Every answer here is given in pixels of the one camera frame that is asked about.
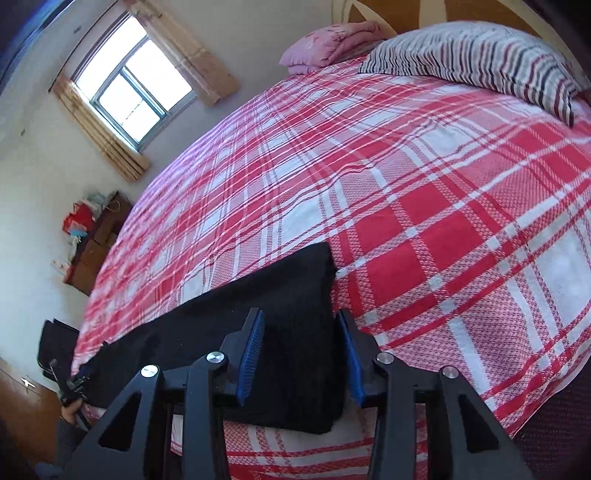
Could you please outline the person's left hand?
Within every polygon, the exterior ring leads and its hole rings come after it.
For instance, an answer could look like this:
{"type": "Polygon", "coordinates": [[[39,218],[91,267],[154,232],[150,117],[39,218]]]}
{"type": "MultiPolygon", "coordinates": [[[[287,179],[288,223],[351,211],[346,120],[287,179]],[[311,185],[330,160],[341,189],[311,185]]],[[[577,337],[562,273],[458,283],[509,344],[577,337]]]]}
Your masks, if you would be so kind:
{"type": "Polygon", "coordinates": [[[71,402],[68,405],[62,405],[61,406],[61,418],[71,424],[71,425],[75,425],[76,424],[76,418],[77,418],[77,412],[80,410],[80,408],[83,405],[83,400],[81,398],[71,402]]]}

